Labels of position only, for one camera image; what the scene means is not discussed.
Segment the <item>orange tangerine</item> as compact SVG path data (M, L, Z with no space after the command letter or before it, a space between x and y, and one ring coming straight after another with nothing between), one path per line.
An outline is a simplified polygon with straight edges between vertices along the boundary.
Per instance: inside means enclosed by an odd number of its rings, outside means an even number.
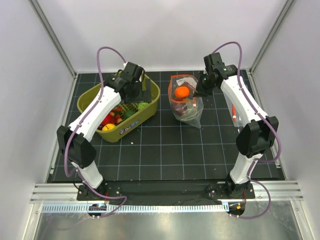
M190 90L187 86L179 86L174 91L174 96L177 99L185 99L190 95Z

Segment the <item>olive green plastic basket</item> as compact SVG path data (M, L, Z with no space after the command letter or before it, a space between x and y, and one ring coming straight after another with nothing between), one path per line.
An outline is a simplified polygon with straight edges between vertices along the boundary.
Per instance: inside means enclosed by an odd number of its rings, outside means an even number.
M150 80L152 101L148 103L148 106L142 110L138 110L138 103L120 104L122 107L123 121L117 124L116 128L112 130L101 131L98 129L95 131L102 137L103 140L109 143L116 143L122 137L132 132L135 128L156 114L158 109L158 100L160 98L160 88L147 74L145 75L144 79ZM127 110L133 110L135 111L135 114L130 118L125 119L123 113Z

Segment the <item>clear zip bag orange zipper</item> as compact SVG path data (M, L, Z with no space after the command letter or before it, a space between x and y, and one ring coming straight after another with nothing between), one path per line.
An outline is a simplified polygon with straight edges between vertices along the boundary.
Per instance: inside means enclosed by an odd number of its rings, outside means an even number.
M198 83L197 78L194 77L193 75L190 75L190 74L176 74L176 75L172 75L170 77L167 95L168 95L168 100L169 100L171 110L172 110L171 102L177 102L177 103L191 102L193 104L196 104L199 102L203 103L203 100L201 97L194 97L194 92L196 90L197 83ZM175 90L176 90L176 88L178 88L180 86L186 86L189 88L190 94L189 94L188 98L178 99L175 97ZM189 126L192 126L192 127L199 129L201 127L201 122L199 125L189 125Z

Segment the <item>netted green melon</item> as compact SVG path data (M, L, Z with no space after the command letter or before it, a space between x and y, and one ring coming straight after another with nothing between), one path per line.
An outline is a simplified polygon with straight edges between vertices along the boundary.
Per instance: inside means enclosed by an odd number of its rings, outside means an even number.
M174 113L177 120L189 124L189 125L199 125L201 121L202 112L204 105L202 102L197 102L193 104L192 102L186 102L187 110L183 115L177 115Z

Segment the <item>dark red apple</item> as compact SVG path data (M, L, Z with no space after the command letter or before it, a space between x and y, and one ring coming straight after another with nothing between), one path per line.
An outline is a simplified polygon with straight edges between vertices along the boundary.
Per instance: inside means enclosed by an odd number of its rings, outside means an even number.
M171 102L171 108L176 115L182 116L185 114L188 106L185 102Z

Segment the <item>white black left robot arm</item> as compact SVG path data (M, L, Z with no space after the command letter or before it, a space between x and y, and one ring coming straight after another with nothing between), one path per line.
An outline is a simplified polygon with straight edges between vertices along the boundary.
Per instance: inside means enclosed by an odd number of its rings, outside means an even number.
M68 171L68 163L71 163L94 200L101 200L106 195L104 178L95 163L97 151L91 144L94 133L118 104L149 103L151 100L151 83L145 80L144 68L126 62L116 74L100 79L98 93L76 120L57 129L65 175L72 175Z

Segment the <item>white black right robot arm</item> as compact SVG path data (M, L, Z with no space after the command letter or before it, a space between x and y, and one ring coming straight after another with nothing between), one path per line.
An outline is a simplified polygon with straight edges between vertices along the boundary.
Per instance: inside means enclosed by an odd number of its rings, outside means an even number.
M249 188L257 162L274 145L279 121L257 104L246 88L239 68L234 64L225 65L218 52L203 60L205 69L200 74L194 96L206 97L213 94L214 88L220 89L235 117L235 127L240 128L235 140L238 156L225 180L225 194L239 198Z

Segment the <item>spare clear zip bag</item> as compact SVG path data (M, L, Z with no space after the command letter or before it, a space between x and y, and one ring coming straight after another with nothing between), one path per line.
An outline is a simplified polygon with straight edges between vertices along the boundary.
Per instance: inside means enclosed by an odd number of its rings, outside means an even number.
M248 101L252 100L252 95L245 86L240 88L237 82L226 83L223 94L235 127L243 128L254 119L255 113Z

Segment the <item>green avocado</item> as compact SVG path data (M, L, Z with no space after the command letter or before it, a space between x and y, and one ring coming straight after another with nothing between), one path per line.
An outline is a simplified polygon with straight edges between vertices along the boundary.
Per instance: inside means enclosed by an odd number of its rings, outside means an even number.
M136 112L134 110L127 110L123 113L123 116L125 119L130 118L131 116L133 116Z

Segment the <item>red strawberry bunch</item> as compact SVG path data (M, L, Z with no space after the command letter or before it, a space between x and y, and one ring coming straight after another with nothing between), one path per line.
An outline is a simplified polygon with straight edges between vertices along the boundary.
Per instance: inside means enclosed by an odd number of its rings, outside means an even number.
M120 124L124 120L122 117L122 113L123 113L123 108L120 105L114 107L111 110L111 112L100 123L98 129L101 130L107 124L113 124L115 126Z

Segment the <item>yellow apple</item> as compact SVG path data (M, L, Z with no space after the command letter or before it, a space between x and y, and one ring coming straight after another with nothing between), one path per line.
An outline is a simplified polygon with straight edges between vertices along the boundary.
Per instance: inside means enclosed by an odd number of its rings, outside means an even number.
M114 123L107 123L106 125L104 125L102 128L101 128L101 131L103 132L107 132L107 131L110 131L112 129L116 128L116 125Z

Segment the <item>black grid cutting mat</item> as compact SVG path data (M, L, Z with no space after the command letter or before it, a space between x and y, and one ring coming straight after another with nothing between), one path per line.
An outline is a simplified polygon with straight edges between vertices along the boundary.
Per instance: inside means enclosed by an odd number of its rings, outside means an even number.
M224 95L216 89L203 100L200 128L175 119L167 90L171 71L149 72L159 86L154 116L115 143L92 138L96 164L106 180L224 179L233 168L238 150L237 129Z

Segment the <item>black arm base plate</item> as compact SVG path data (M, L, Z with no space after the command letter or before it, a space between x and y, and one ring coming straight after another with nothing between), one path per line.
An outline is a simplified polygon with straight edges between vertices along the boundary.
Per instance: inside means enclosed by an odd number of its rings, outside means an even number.
M107 197L126 196L130 205L175 205L256 197L251 183L231 192L224 181L212 179L103 181L95 190Z

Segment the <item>aluminium front frame rail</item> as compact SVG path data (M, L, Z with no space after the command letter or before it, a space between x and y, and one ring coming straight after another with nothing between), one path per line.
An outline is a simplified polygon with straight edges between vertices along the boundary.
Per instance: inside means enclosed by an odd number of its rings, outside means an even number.
M249 186L237 193L228 193L224 181L218 180L144 180L107 181L103 191L111 197L127 196L127 205L177 206L211 205L214 201L301 201L303 195L294 180L271 180ZM100 197L82 184L37 184L31 203L92 202Z

